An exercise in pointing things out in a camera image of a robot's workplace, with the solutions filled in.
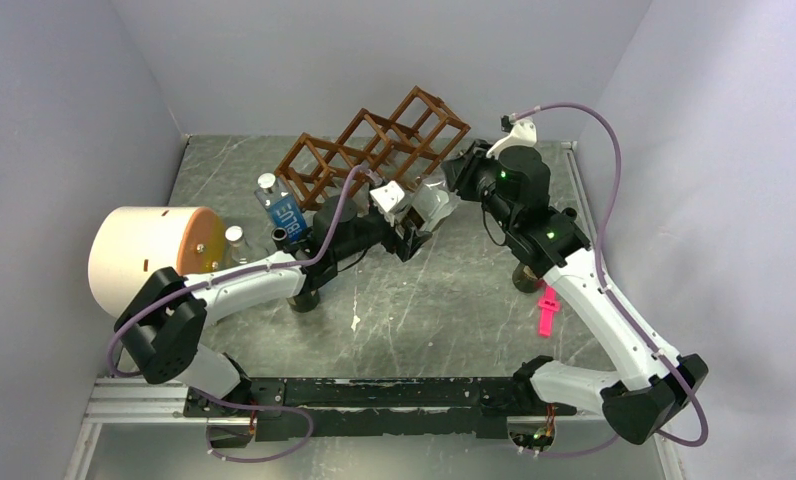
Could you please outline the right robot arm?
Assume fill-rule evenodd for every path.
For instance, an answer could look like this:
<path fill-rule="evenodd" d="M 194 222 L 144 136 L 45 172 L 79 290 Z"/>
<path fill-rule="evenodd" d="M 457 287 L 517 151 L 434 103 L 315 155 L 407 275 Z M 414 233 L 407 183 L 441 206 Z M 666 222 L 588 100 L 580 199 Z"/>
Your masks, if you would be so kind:
<path fill-rule="evenodd" d="M 589 370 L 540 356 L 515 375 L 516 406 L 527 414 L 548 404 L 599 413 L 619 437 L 643 444 L 691 403 L 708 366 L 680 354 L 625 305 L 576 211 L 552 206 L 551 171 L 536 148 L 508 147 L 494 157 L 486 148 L 480 142 L 442 163 L 448 190 L 480 204 L 514 257 L 575 311 L 614 366 Z"/>

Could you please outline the clear square liquor bottle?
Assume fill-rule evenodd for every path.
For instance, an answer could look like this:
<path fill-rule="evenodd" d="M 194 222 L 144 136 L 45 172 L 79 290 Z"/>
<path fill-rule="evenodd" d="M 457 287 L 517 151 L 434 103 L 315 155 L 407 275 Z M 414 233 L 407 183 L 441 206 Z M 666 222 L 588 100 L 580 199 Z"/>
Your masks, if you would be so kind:
<path fill-rule="evenodd" d="M 459 197 L 448 188 L 444 177 L 430 175 L 421 179 L 407 217 L 417 230 L 434 232 L 459 203 Z"/>

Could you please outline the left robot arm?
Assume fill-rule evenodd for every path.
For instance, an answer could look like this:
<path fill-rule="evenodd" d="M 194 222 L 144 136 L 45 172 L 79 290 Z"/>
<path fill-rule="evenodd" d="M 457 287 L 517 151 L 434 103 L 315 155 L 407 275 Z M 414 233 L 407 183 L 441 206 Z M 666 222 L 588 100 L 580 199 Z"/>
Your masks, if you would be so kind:
<path fill-rule="evenodd" d="M 364 215 L 351 200 L 333 196 L 303 236 L 263 259 L 205 274 L 155 271 L 117 319 L 115 340 L 147 383 L 179 381 L 209 393 L 223 414 L 238 415 L 251 400 L 248 376 L 228 355 L 202 344 L 207 327 L 277 299 L 290 298 L 308 311 L 302 297 L 317 295 L 338 275 L 341 261 L 377 245 L 407 261 L 432 237 L 438 220 L 393 194 L 372 201 Z"/>

